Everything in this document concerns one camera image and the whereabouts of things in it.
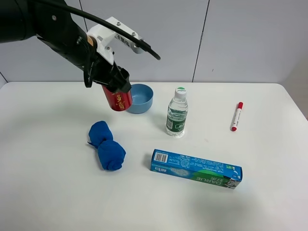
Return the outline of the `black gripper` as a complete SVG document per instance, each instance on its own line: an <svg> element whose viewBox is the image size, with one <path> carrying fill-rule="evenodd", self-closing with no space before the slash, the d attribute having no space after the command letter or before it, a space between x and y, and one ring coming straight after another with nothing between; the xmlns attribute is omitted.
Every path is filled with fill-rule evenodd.
<svg viewBox="0 0 308 231"><path fill-rule="evenodd" d="M98 44L85 32L72 32L72 63L83 71L84 84L87 88L93 82L106 87L112 93L128 93L131 89L129 73L126 69L110 64L98 52Z"/></svg>

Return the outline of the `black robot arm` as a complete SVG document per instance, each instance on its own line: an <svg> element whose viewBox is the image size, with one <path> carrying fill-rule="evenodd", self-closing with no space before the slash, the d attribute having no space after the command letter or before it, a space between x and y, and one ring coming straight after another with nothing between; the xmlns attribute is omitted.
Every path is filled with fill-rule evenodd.
<svg viewBox="0 0 308 231"><path fill-rule="evenodd" d="M83 72L84 84L107 87L112 93L131 89L129 73L116 65L112 51L97 35L88 35L71 14L30 0L0 2L1 43L37 37Z"/></svg>

